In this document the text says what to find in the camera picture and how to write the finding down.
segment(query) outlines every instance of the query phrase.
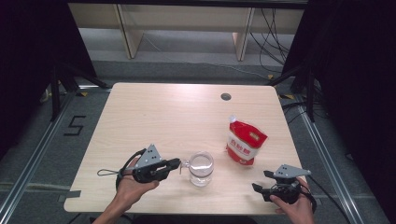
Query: glass cup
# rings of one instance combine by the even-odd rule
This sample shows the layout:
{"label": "glass cup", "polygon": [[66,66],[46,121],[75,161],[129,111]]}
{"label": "glass cup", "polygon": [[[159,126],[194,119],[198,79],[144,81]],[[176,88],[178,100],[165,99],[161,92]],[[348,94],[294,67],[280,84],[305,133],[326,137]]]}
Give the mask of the glass cup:
{"label": "glass cup", "polygon": [[189,168],[190,182],[197,187],[204,187],[212,180],[214,162],[205,151],[193,154],[188,161],[181,162],[181,168]]}

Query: gray carpet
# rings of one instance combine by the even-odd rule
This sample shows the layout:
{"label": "gray carpet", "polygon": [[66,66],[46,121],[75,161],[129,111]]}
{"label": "gray carpet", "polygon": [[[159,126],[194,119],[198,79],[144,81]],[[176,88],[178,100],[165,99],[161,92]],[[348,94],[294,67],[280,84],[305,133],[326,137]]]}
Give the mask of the gray carpet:
{"label": "gray carpet", "polygon": [[[266,72],[257,65],[239,65],[237,68],[249,71],[249,73],[261,74],[262,77],[242,73],[232,68],[203,63],[93,62],[93,65],[99,78],[108,84],[124,81],[263,85],[267,83],[267,75],[273,74]],[[292,80],[287,80],[277,85],[278,93],[290,93],[291,82]],[[90,84],[79,78],[78,83]],[[52,139],[28,190],[23,194],[9,223],[67,223],[76,215],[63,210],[63,203],[59,202],[59,197],[66,194],[74,180],[107,96],[108,92],[100,91],[88,92],[85,97],[74,97],[71,105],[65,111],[59,130]],[[282,105],[295,102],[294,100],[280,101]],[[366,223],[389,223],[375,197],[365,184],[358,168],[353,161],[346,158],[347,150],[323,109],[321,105],[315,105],[316,124],[348,189],[356,200],[363,215],[363,220]],[[0,196],[2,199],[6,197],[11,184],[19,177],[24,164],[29,160],[41,135],[49,125],[50,110],[50,101],[37,108],[19,144],[12,148],[1,160]],[[77,129],[68,127],[74,116],[85,116],[85,118],[76,119],[74,122],[84,127],[80,135],[65,136],[65,133],[77,132]],[[311,170],[313,177],[338,202],[332,183],[303,123],[300,111],[297,107],[293,107],[286,113],[285,117],[290,122],[290,132],[303,167]],[[341,213],[321,189],[309,180],[308,183],[319,202],[318,211],[315,213],[316,222],[346,223]],[[89,217],[97,216],[98,214],[84,214],[73,223],[89,223]],[[260,224],[290,223],[285,216],[258,216],[254,219]],[[127,223],[127,220],[121,219],[120,223]]]}

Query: hand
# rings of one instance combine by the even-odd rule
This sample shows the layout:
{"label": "hand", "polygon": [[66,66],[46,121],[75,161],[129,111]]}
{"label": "hand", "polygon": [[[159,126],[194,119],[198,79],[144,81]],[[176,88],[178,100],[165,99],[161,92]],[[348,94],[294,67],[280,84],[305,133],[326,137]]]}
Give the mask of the hand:
{"label": "hand", "polygon": [[[305,183],[300,177],[297,177],[298,181],[302,186],[302,190],[304,192],[308,189],[308,184]],[[270,196],[271,201],[279,206],[276,209],[278,214],[286,214],[293,224],[313,224],[314,221],[314,214],[312,212],[311,201],[303,195],[300,194],[298,196],[297,202],[294,204],[288,204],[283,202],[280,198],[276,197],[275,195]]]}
{"label": "hand", "polygon": [[[136,162],[137,159],[133,159],[129,166],[134,166]],[[160,182],[157,180],[147,184],[138,183],[134,180],[134,177],[130,175],[131,172],[132,171],[124,173],[125,176],[120,181],[119,188],[117,189],[113,201],[108,205],[105,212],[93,223],[115,223],[124,212],[129,210],[134,203],[140,200],[143,194],[160,185]]]}

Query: snack bag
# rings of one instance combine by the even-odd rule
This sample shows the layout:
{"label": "snack bag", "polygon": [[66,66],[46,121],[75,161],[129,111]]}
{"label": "snack bag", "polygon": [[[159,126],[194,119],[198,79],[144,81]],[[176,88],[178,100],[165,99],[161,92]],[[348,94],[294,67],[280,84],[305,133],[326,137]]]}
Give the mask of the snack bag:
{"label": "snack bag", "polygon": [[256,127],[230,116],[230,133],[226,148],[234,161],[242,165],[252,165],[254,157],[267,138],[268,136]]}

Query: person's arm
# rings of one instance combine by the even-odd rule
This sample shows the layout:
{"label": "person's arm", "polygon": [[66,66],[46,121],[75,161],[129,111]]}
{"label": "person's arm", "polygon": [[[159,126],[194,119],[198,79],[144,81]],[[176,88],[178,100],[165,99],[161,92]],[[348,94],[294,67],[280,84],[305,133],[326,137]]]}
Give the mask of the person's arm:
{"label": "person's arm", "polygon": [[93,222],[94,224],[116,223],[117,219],[134,203],[140,200],[142,195],[159,186],[160,182],[154,180],[147,184],[140,184],[131,175],[125,175],[120,181],[117,194],[106,210]]}
{"label": "person's arm", "polygon": [[[308,185],[301,178],[297,177],[301,185],[308,189]],[[279,208],[276,209],[278,214],[286,214],[293,224],[314,224],[314,214],[312,212],[311,201],[303,194],[300,194],[297,202],[294,204],[288,204],[283,202],[280,198],[275,195],[271,195],[270,199]]]}

